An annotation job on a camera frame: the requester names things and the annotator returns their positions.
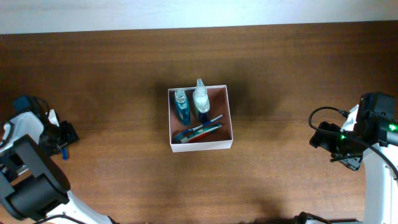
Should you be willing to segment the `blue disposable razor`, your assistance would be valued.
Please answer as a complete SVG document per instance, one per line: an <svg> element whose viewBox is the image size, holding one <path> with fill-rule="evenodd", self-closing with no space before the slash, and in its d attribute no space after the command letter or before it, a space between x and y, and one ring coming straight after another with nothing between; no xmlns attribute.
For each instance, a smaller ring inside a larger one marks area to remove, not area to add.
<svg viewBox="0 0 398 224"><path fill-rule="evenodd" d="M62 158L63 158L63 160L68 160L68 150L67 150L67 148L66 147L64 147L63 149L62 149Z"/></svg>

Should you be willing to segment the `blue white toothbrush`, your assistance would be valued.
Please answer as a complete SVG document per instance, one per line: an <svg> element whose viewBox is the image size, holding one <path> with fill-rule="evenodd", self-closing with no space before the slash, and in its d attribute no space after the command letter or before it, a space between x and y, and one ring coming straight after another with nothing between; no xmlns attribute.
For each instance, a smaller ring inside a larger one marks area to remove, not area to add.
<svg viewBox="0 0 398 224"><path fill-rule="evenodd" d="M204 126L207 126L207 125L209 125L209 124L211 124L211 123L214 123L215 121L219 120L219 119L222 118L222 117L223 117L223 115L221 114L221 115L219 115L219 116L217 116L217 117L215 117L215 118L209 120L208 122L205 122L205 123L203 123L203 124L201 124L201 125L199 125L199 126L197 126L197 127L190 128L190 129L186 129L186 130L184 130L184 131L182 131L182 132L176 134L176 135L172 138L172 141L173 141L173 142L177 142L178 140L181 140L181 139L184 137L184 135L186 135L187 133L194 132L194 131L196 131L196 130L198 130L198 129L204 127Z"/></svg>

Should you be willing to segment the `teal toothpaste tube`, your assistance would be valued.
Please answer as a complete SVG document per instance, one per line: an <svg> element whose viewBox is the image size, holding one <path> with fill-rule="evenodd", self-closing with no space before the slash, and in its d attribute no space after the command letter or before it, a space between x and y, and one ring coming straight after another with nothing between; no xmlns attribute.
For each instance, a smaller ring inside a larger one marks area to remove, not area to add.
<svg viewBox="0 0 398 224"><path fill-rule="evenodd" d="M201 128L198 131L195 131L193 134L184 137L180 140L180 143L185 144L185 143L192 143L195 142L207 135L209 135L210 133L216 131L217 129L220 129L222 127L221 123L216 123L216 124L212 124L210 126L207 126L205 128Z"/></svg>

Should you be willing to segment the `blue mouthwash bottle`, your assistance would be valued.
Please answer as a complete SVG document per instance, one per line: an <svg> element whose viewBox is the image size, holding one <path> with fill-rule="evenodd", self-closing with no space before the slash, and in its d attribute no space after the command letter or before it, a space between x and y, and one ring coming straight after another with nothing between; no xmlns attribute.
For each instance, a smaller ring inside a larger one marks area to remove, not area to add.
<svg viewBox="0 0 398 224"><path fill-rule="evenodd" d="M187 95L184 90L178 89L174 94L177 116L184 126L190 125L190 108Z"/></svg>

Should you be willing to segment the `clear foam soap bottle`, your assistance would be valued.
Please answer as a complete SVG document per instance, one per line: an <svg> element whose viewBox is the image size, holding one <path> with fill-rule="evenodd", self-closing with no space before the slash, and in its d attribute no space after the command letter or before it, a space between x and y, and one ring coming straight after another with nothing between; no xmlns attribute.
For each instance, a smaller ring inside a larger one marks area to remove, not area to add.
<svg viewBox="0 0 398 224"><path fill-rule="evenodd" d="M209 121L210 100L208 97L207 88L202 82L202 79L197 80L196 88L193 92L193 105L195 116L201 123Z"/></svg>

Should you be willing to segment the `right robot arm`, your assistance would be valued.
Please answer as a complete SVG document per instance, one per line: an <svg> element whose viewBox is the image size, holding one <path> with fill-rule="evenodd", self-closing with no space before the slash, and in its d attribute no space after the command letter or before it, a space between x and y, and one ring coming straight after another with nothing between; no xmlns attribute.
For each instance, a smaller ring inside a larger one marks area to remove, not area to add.
<svg viewBox="0 0 398 224"><path fill-rule="evenodd" d="M357 171L365 168L364 223L397 223L397 120L396 98L381 92L365 93L350 111L339 110L342 126L326 121L318 126L309 143Z"/></svg>

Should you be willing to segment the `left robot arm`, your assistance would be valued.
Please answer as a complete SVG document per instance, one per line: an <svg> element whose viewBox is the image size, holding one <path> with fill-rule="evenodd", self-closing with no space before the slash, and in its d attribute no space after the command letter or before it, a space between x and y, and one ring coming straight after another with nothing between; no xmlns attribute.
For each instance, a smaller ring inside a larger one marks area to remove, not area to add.
<svg viewBox="0 0 398 224"><path fill-rule="evenodd" d="M15 99L13 117L1 123L1 204L17 220L35 223L116 224L82 202L52 160L68 159L67 147L79 140L68 121L36 96Z"/></svg>

